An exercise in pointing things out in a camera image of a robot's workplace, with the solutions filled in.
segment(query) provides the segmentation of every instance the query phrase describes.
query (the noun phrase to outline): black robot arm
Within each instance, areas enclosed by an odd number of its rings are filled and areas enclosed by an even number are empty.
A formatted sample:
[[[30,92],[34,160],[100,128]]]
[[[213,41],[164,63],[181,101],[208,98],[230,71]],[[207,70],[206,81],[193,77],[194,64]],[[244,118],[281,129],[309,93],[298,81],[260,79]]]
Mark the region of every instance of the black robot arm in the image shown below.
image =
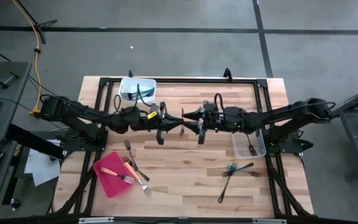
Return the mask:
[[[182,118],[170,116],[164,102],[161,102],[160,106],[152,104],[150,111],[142,116],[143,111],[136,106],[123,108],[113,114],[106,114],[77,101],[70,101],[63,96],[42,95],[42,101],[42,119],[59,121],[78,131],[82,137],[86,137],[90,141],[97,140],[101,132],[97,124],[103,124],[120,134],[126,133],[129,127],[134,131],[157,130],[159,144],[163,144],[163,132],[168,132],[183,124],[194,133],[199,134],[198,143],[203,144],[205,133],[209,129],[216,132],[251,134],[267,124],[290,119],[284,125],[274,126],[268,130],[268,141],[277,142],[309,123],[326,123],[334,118],[328,107],[330,103],[317,98],[299,101],[263,113],[247,112],[236,106],[225,107],[222,112],[219,112],[216,104],[204,101],[200,109],[183,115],[184,118],[194,121],[183,121]],[[79,118],[93,123],[86,123]]]
[[[98,124],[103,124],[120,134],[126,133],[129,127],[134,131],[158,130],[157,141],[163,144],[162,132],[168,132],[181,125],[183,121],[170,116],[164,102],[161,102],[159,107],[152,104],[149,113],[142,116],[142,111],[136,106],[107,114],[82,105],[80,102],[70,101],[64,96],[42,95],[41,99],[43,101],[40,113],[42,119],[59,121],[78,131],[89,141],[97,141],[99,134],[103,131]],[[86,123],[79,118],[92,121],[92,123]]]
[[[200,109],[183,115],[184,118],[195,120],[184,121],[183,125],[199,134],[198,143],[203,144],[205,132],[209,129],[216,132],[251,134],[267,124],[291,119],[282,126],[274,126],[268,130],[269,142],[276,142],[307,124],[329,122],[333,117],[328,104],[330,103],[325,100],[311,98],[275,110],[256,113],[236,106],[223,108],[223,112],[219,112],[216,104],[204,101]]]

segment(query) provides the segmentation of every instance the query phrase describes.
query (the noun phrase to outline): metal fork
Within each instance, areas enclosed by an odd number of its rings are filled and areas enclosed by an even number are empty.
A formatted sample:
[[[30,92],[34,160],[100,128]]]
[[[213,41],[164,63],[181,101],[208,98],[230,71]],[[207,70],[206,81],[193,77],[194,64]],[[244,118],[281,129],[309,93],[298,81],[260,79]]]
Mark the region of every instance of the metal fork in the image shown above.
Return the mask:
[[[236,171],[236,168],[237,168],[237,163],[236,163],[236,162],[233,162],[233,164],[231,164],[231,167],[230,167],[229,177],[227,178],[226,185],[225,185],[224,188],[223,188],[223,191],[222,191],[222,193],[221,193],[221,196],[219,196],[219,198],[218,198],[218,202],[219,202],[219,203],[222,203],[222,202],[223,202],[224,193],[226,192],[226,188],[227,188],[227,185],[228,185],[228,183],[229,183],[230,177],[231,177],[231,176],[233,175],[233,173]]]
[[[248,167],[252,167],[254,165],[253,162],[250,162],[248,165],[245,165],[241,168],[235,169],[234,171],[241,171],[242,169],[248,168]],[[229,175],[229,173],[231,172],[231,166],[227,165],[227,169],[229,169],[229,171],[223,172],[222,176],[227,177]]]
[[[133,163],[128,157],[123,156],[122,159],[123,159],[125,162],[129,163],[129,165],[131,165],[131,166],[135,169],[135,171],[137,171],[147,182],[150,180],[149,177],[147,177],[147,176],[146,176],[144,173],[142,173],[137,167],[135,167],[134,163]]]
[[[127,182],[128,184],[132,184],[134,182],[134,179],[132,177],[129,177],[127,175],[119,175],[116,172],[109,170],[105,167],[100,168],[101,172],[104,172],[106,174],[110,174],[110,175],[114,175],[116,177],[119,177],[121,180],[123,180],[124,182]]]
[[[124,140],[124,144],[125,144],[125,147],[127,148],[128,152],[129,152],[129,155],[131,155],[131,159],[134,161],[134,167],[135,167],[135,169],[137,169],[137,165],[136,165],[134,156],[133,156],[132,153],[131,153],[131,144],[129,143],[128,140]]]
[[[135,179],[137,179],[137,181],[139,181],[140,186],[142,187],[142,190],[144,191],[144,193],[148,196],[151,195],[152,194],[151,190],[149,189],[149,187],[147,185],[143,184],[143,182],[137,176],[135,170],[131,167],[131,165],[129,165],[129,163],[126,162],[126,163],[124,163],[124,166],[135,177]]]

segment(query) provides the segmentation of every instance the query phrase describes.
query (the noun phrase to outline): gray floor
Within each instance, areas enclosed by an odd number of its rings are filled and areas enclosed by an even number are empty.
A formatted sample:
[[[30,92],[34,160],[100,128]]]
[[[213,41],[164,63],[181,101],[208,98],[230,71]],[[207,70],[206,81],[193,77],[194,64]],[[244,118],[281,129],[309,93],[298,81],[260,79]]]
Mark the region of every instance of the gray floor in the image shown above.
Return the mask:
[[[256,28],[251,0],[33,0],[22,1],[39,21],[59,26]],[[259,0],[266,29],[358,29],[358,0]],[[0,0],[0,25],[26,26],[10,1]],[[257,34],[62,33],[45,34],[39,69],[42,83],[76,99],[85,75],[266,77]],[[337,104],[358,92],[358,35],[266,35],[273,75],[284,78],[291,103],[315,96]],[[0,31],[0,52],[34,61],[32,32]],[[36,90],[21,103],[32,107]],[[14,122],[32,131],[54,127],[20,108]],[[358,220],[358,182],[344,176],[358,169],[340,120],[303,128],[315,147],[305,153],[306,176],[315,214]],[[0,208],[0,217],[46,212],[54,182],[15,194],[22,207]]]

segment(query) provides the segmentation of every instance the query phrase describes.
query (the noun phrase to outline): wooden tabletop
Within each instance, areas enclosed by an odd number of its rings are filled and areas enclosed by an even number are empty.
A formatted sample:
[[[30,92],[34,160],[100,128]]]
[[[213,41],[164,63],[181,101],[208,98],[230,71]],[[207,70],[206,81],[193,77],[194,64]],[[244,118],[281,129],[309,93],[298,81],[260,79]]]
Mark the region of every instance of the wooden tabletop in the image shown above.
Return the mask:
[[[94,106],[99,78],[84,77],[79,97],[79,101],[84,105]],[[283,79],[267,80],[273,109],[286,106],[288,100]],[[119,83],[115,83],[113,96],[118,88]],[[215,93],[222,94],[224,106],[238,106],[246,111],[256,111],[254,88],[250,84],[158,83],[156,103],[166,102],[168,113],[180,117],[182,108],[185,112],[194,111],[202,105],[203,100],[213,101]],[[112,102],[110,107],[110,112],[114,112]],[[156,131],[150,133],[128,131],[125,134],[110,131],[106,151],[102,157],[113,151],[118,152],[120,156],[129,156],[123,143],[123,140],[128,139],[139,169],[150,177],[150,181],[146,184],[150,187],[152,195],[146,196],[140,185],[135,183],[117,197],[107,198],[100,182],[97,181],[92,215],[273,217],[272,199],[263,157],[237,160],[234,157],[229,133],[208,131],[205,143],[198,145],[198,137],[194,133],[185,128],[185,134],[180,137],[180,129],[181,127],[177,127],[166,134],[163,146],[158,145],[155,140]],[[252,135],[250,138],[257,147],[255,136]],[[74,152],[63,163],[53,203],[55,210],[67,201],[78,185],[84,154],[84,152]],[[301,161],[291,154],[282,155],[282,159],[288,188],[302,206],[313,213]],[[264,175],[252,177],[246,173],[236,172],[229,182],[223,203],[219,204],[218,197],[226,183],[226,177],[221,177],[221,173],[233,161],[237,161],[239,166],[253,162],[255,166],[249,170],[259,171]],[[284,211],[282,194],[277,184],[276,188],[280,208]],[[89,184],[85,190],[82,208],[85,207],[88,189]]]

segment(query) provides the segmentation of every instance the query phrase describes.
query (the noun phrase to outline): plastic bin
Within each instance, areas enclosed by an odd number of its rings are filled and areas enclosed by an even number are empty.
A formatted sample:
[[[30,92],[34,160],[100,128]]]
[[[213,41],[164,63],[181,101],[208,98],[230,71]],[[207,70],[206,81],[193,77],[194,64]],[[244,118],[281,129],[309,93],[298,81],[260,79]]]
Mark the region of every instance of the plastic bin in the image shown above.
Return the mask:
[[[249,151],[248,139],[244,133],[234,133],[231,134],[231,140],[233,143],[234,156],[237,159],[255,159],[266,155],[266,147],[264,143],[264,138],[262,137],[262,131],[259,130],[259,136],[256,136],[256,133],[250,134],[249,139],[254,145],[256,156],[253,156]]]
[[[150,93],[149,90],[154,89],[152,91],[153,94],[150,94],[151,96],[143,96],[143,100],[145,101],[145,103],[154,102],[157,82],[154,79],[148,78],[123,78],[121,80],[118,90],[121,99],[127,103],[135,103],[137,84],[139,84],[140,94],[144,92]]]

